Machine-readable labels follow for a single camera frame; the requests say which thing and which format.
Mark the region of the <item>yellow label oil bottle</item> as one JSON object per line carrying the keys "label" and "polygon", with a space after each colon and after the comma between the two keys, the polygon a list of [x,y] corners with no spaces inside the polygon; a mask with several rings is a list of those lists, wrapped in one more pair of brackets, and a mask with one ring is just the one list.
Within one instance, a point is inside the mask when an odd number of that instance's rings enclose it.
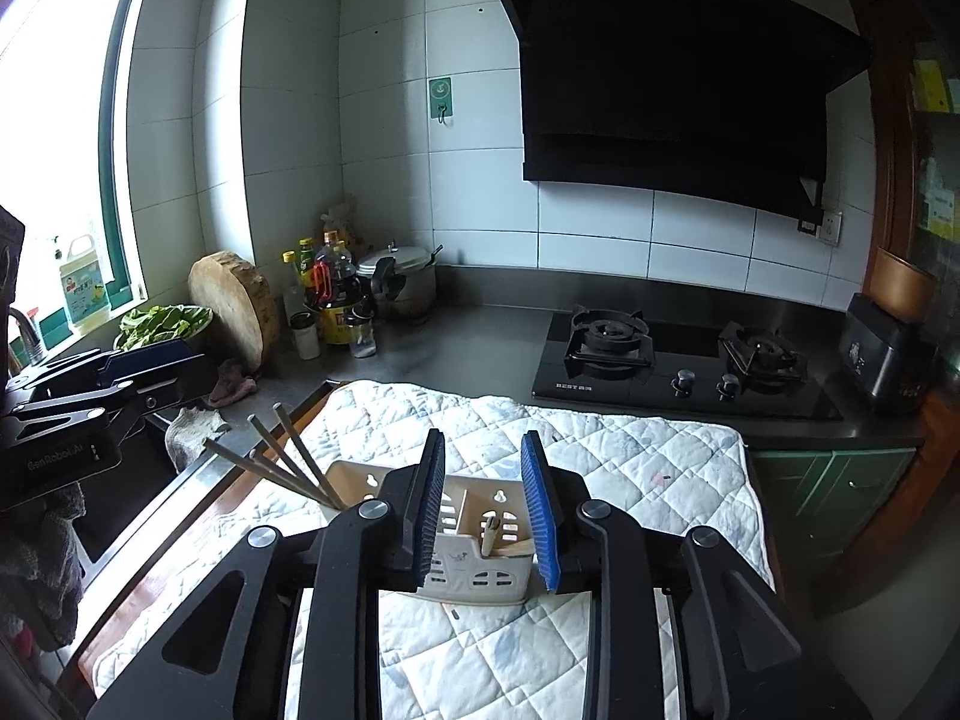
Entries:
{"label": "yellow label oil bottle", "polygon": [[325,343],[348,346],[348,314],[361,301],[361,283],[352,254],[337,231],[324,232],[324,247],[314,259],[313,285]]}

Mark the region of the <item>black range hood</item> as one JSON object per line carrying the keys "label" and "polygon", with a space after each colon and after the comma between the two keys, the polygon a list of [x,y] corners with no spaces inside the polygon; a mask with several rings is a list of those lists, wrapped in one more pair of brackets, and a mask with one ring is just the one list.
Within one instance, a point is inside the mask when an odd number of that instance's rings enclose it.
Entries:
{"label": "black range hood", "polygon": [[823,218],[827,98],[861,37],[794,0],[501,0],[524,176]]}

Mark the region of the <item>round wooden cutting board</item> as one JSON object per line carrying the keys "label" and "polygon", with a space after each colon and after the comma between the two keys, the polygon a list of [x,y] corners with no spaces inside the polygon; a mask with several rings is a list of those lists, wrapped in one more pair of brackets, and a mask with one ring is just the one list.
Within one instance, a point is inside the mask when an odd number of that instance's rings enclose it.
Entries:
{"label": "round wooden cutting board", "polygon": [[190,267],[190,299],[215,316],[218,333],[236,358],[257,372],[280,339],[280,312],[267,278],[235,252],[218,250]]}

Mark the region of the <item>green wall hook sticker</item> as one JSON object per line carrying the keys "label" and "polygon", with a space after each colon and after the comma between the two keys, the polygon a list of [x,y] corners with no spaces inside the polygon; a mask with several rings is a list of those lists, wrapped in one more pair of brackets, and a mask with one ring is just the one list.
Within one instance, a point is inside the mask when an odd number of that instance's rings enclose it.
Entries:
{"label": "green wall hook sticker", "polygon": [[438,124],[444,125],[454,112],[452,105],[452,80],[449,76],[431,78],[428,82],[428,103],[430,103],[430,117]]}

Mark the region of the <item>black gas stove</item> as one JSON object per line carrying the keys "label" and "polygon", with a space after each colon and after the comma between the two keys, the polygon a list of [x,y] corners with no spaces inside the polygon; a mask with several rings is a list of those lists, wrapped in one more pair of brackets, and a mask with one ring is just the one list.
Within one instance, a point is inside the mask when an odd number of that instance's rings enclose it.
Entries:
{"label": "black gas stove", "polygon": [[532,395],[715,418],[839,418],[809,358],[781,333],[608,309],[551,317]]}

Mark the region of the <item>green cabinet drawers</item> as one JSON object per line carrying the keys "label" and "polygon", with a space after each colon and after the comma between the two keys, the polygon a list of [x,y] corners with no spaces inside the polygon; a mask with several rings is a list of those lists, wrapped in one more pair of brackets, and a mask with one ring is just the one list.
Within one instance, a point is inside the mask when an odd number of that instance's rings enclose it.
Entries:
{"label": "green cabinet drawers", "polygon": [[752,452],[782,561],[812,574],[835,562],[889,499],[914,454],[913,447]]}

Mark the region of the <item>wooden chopstick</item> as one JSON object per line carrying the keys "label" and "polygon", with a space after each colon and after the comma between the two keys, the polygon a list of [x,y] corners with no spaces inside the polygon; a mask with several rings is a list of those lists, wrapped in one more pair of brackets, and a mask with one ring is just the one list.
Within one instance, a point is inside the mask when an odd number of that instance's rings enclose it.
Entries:
{"label": "wooden chopstick", "polygon": [[493,554],[496,557],[527,557],[534,556],[535,546],[532,539],[521,539],[521,541],[516,541],[516,543],[508,543],[505,546],[500,546],[493,551]]}
{"label": "wooden chopstick", "polygon": [[343,502],[342,497],[338,495],[334,486],[329,483],[327,476],[324,475],[324,472],[313,459],[311,452],[309,452],[308,447],[304,444],[304,440],[302,440],[301,434],[298,429],[296,429],[295,423],[291,419],[291,416],[288,415],[285,406],[277,401],[274,405],[274,413],[281,426],[283,426],[283,429],[285,429],[285,433],[288,434],[291,442],[293,442],[293,445],[296,447],[296,450],[298,450],[299,455],[301,455],[302,461],[308,466],[309,472],[313,473],[313,477],[316,478],[317,487],[322,491],[322,494],[331,501],[334,509],[337,509],[337,511],[345,511],[347,504]]}
{"label": "wooden chopstick", "polygon": [[275,439],[274,436],[272,436],[272,433],[268,431],[267,427],[263,426],[262,421],[260,421],[260,419],[257,418],[256,415],[249,415],[247,417],[247,422],[249,422],[249,424],[251,424],[251,426],[254,427],[254,429],[256,429],[257,434],[259,434],[259,436],[263,438],[263,442],[265,442],[265,444],[267,444],[268,447],[270,447],[270,450],[274,452],[278,460],[281,461],[281,463],[283,463],[283,465],[285,465],[286,468],[288,468],[288,470],[290,470],[290,472],[293,473],[293,475],[295,475],[299,479],[299,481],[302,481],[302,483],[308,484],[309,488],[313,489],[314,493],[319,493],[320,500],[322,500],[322,502],[325,502],[325,504],[330,505],[331,507],[334,507],[334,509],[342,509],[343,507],[342,500],[338,499],[335,493],[331,493],[329,489],[325,488],[324,484],[316,483],[311,478],[309,478],[309,476],[306,475],[306,472],[301,468],[301,466],[299,466],[296,463],[296,461],[294,461],[286,453],[286,450],[283,449],[283,445],[281,445],[278,442],[278,440]]}
{"label": "wooden chopstick", "polygon": [[480,556],[487,559],[493,554],[501,532],[501,518],[496,514],[488,514],[483,518],[482,533],[480,533]]}
{"label": "wooden chopstick", "polygon": [[331,498],[324,494],[319,486],[311,483],[311,481],[304,481],[295,473],[287,472],[271,461],[263,460],[257,450],[252,450],[247,457],[241,457],[233,450],[226,449],[216,440],[210,439],[210,437],[203,439],[203,447],[210,452],[215,452],[224,460],[228,460],[231,465],[235,465],[243,472],[267,479],[270,483],[288,489],[288,491],[293,491],[293,493],[298,493],[302,497],[315,500],[319,504],[327,505],[327,507],[334,505]]}

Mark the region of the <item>black box appliance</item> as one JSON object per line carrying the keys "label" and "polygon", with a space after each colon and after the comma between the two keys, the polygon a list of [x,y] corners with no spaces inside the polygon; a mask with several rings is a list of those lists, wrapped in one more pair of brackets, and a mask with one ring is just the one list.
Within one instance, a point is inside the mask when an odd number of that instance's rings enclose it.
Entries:
{"label": "black box appliance", "polygon": [[910,401],[928,380],[935,344],[921,325],[882,309],[866,294],[850,300],[839,355],[848,374],[874,401]]}

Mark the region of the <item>black sink faucet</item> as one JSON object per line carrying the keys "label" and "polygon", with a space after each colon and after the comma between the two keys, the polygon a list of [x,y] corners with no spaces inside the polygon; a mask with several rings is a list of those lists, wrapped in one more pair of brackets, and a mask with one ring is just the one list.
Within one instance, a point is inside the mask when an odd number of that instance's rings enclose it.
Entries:
{"label": "black sink faucet", "polygon": [[46,345],[36,322],[16,307],[10,307],[10,317],[20,330],[20,340],[25,350],[26,364],[28,366],[41,364],[46,357]]}

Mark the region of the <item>wall power socket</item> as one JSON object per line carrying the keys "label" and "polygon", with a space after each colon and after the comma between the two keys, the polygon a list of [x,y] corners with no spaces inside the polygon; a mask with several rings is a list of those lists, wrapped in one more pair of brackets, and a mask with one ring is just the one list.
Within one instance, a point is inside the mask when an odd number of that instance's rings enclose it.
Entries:
{"label": "wall power socket", "polygon": [[823,211],[822,223],[817,227],[817,238],[830,247],[839,246],[843,213],[838,210]]}

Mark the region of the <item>white detergent jug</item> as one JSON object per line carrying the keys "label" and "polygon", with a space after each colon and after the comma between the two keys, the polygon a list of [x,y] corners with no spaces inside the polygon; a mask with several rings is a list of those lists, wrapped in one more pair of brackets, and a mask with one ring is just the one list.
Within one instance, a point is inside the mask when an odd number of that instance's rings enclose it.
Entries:
{"label": "white detergent jug", "polygon": [[71,330],[93,332],[109,320],[107,286],[99,266],[96,242],[89,234],[73,238],[59,265],[60,288]]}

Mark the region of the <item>white quilted cloth mat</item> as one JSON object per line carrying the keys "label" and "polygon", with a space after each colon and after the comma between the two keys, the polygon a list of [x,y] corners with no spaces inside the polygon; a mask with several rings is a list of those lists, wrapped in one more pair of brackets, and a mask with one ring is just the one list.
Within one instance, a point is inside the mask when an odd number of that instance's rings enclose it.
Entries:
{"label": "white quilted cloth mat", "polygon": [[302,445],[338,509],[210,544],[94,717],[680,718],[775,586],[731,427],[362,380]]}

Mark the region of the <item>metal bowl of greens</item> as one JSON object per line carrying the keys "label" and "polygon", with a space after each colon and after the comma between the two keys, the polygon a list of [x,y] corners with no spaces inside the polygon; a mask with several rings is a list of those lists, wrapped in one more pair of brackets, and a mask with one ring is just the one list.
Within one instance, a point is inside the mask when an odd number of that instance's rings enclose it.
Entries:
{"label": "metal bowl of greens", "polygon": [[198,337],[213,320],[213,310],[205,305],[153,305],[133,309],[121,318],[119,335],[112,348],[133,351],[163,341],[189,341]]}

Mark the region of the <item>silver pressure cooker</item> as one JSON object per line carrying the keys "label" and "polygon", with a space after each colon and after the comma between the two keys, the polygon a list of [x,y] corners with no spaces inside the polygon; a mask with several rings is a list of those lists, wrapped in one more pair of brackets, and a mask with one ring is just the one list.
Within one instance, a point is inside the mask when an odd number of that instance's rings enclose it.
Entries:
{"label": "silver pressure cooker", "polygon": [[377,313],[394,322],[421,322],[428,317],[436,299],[436,261],[443,247],[398,247],[366,255],[358,264],[358,275],[368,282]]}

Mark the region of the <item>copper coloured pot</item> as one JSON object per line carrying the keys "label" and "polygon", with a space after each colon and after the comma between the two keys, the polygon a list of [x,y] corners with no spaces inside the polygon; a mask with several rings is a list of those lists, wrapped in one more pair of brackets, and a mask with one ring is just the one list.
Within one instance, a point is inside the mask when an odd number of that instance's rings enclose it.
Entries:
{"label": "copper coloured pot", "polygon": [[877,249],[867,281],[867,296],[905,323],[928,318],[937,281],[927,271],[885,249]]}

